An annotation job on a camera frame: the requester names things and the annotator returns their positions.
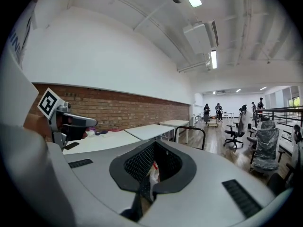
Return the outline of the person's left forearm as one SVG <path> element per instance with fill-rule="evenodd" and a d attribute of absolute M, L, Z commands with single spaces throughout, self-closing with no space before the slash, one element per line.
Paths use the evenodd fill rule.
<path fill-rule="evenodd" d="M 43 138 L 50 138 L 52 136 L 48 120 L 44 116 L 29 113 L 25 119 L 23 127 L 38 133 Z"/>

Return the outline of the black metal railing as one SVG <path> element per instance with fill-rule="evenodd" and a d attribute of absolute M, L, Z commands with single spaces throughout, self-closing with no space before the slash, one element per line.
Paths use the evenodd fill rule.
<path fill-rule="evenodd" d="M 257 127 L 261 121 L 266 120 L 275 121 L 276 124 L 287 127 L 292 127 L 296 124 L 303 127 L 303 106 L 257 109 L 255 111 L 254 126 Z"/>

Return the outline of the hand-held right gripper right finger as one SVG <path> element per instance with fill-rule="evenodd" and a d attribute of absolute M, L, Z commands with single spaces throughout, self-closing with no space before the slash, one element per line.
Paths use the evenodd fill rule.
<path fill-rule="evenodd" d="M 145 227 L 260 227 L 283 206 L 292 190 L 278 196 L 229 160 L 174 142 L 169 146 L 192 157 L 196 175 L 182 191 L 160 194 L 138 222 Z M 261 206 L 246 218 L 223 186 L 235 179 Z"/>

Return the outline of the white ceiling air conditioner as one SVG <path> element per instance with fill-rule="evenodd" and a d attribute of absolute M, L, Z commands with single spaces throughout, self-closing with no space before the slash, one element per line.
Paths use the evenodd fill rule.
<path fill-rule="evenodd" d="M 195 54 L 206 54 L 219 46 L 215 20 L 201 21 L 183 28 L 183 34 Z"/>

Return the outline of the white table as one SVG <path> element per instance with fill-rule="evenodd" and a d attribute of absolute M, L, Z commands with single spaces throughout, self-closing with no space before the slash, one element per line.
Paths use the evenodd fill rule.
<path fill-rule="evenodd" d="M 174 127 L 174 132 L 176 133 L 176 143 L 179 143 L 179 133 L 181 128 L 178 128 L 179 126 L 184 126 L 184 127 L 189 127 L 189 121 L 186 120 L 169 120 L 169 121 L 164 121 L 160 122 L 159 125 L 163 126 L 169 126 L 169 127 Z"/>
<path fill-rule="evenodd" d="M 152 139 L 169 140 L 170 132 L 174 131 L 174 127 L 151 124 L 141 127 L 125 129 L 125 131 L 139 140 L 152 140 Z"/>
<path fill-rule="evenodd" d="M 71 149 L 64 149 L 63 154 L 68 155 L 106 150 L 136 143 L 139 141 L 140 140 L 138 138 L 127 133 L 126 131 L 109 131 L 106 134 L 100 134 L 98 136 L 92 136 L 92 133 L 90 133 L 89 136 L 87 136 L 85 139 L 69 142 L 69 144 L 78 143 L 78 145 Z"/>

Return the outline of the plastic-wrapped office chair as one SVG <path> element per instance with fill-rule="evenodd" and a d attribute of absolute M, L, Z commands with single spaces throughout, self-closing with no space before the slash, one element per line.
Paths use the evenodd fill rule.
<path fill-rule="evenodd" d="M 301 131 L 302 128 L 298 124 L 293 126 L 292 139 L 291 139 L 292 147 L 293 147 L 291 164 L 293 168 L 296 167 L 299 159 L 299 143 L 303 141 Z"/>
<path fill-rule="evenodd" d="M 279 169 L 279 162 L 284 151 L 279 150 L 281 131 L 274 121 L 263 121 L 258 126 L 255 136 L 247 140 L 253 147 L 250 169 L 259 174 L 273 174 Z"/>

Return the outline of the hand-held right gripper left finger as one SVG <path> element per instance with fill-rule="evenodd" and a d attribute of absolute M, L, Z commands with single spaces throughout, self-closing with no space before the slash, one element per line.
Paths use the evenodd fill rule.
<path fill-rule="evenodd" d="M 47 143 L 56 178 L 71 205 L 71 227 L 150 227 L 121 216 L 131 208 L 135 193 L 121 190 L 109 172 L 114 158 L 138 146 L 64 155 L 58 145 Z"/>

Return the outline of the black office chair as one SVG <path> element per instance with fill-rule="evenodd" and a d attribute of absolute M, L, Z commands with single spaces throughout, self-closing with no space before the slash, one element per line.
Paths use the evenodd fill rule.
<path fill-rule="evenodd" d="M 241 148 L 244 146 L 244 143 L 239 141 L 238 138 L 242 138 L 245 135 L 248 129 L 248 124 L 250 122 L 250 114 L 248 113 L 247 105 L 243 105 L 240 109 L 240 115 L 238 119 L 238 122 L 233 122 L 232 125 L 227 125 L 229 127 L 229 130 L 224 131 L 232 138 L 225 139 L 223 146 L 225 147 L 227 144 L 233 143 L 233 149 L 235 151 L 238 149 L 238 143 L 241 145 Z"/>

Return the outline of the wooden trolley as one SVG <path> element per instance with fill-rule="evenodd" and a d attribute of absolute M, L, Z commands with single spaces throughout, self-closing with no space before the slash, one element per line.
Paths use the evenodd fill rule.
<path fill-rule="evenodd" d="M 208 122 L 206 123 L 207 127 L 216 127 L 219 126 L 219 120 L 217 117 L 209 117 Z"/>

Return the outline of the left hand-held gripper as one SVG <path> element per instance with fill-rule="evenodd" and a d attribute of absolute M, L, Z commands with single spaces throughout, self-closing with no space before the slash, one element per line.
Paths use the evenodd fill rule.
<path fill-rule="evenodd" d="M 53 143 L 64 148 L 68 141 L 81 140 L 86 133 L 86 127 L 94 127 L 97 120 L 71 114 L 71 104 L 62 100 L 48 88 L 38 103 L 38 109 L 47 118 Z M 57 116 L 61 116 L 62 128 L 57 127 Z"/>

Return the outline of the person's white shirt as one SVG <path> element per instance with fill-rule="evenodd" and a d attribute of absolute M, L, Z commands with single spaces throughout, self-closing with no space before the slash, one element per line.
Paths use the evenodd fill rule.
<path fill-rule="evenodd" d="M 27 127 L 34 130 L 38 116 L 29 110 L 38 95 L 37 89 L 22 72 L 22 60 L 27 44 L 36 1 L 29 2 L 14 24 L 0 56 L 0 124 Z M 7 213 L 14 227 L 49 227 L 48 223 L 26 202 L 9 174 L 8 157 L 0 143 L 2 167 L 7 174 Z"/>

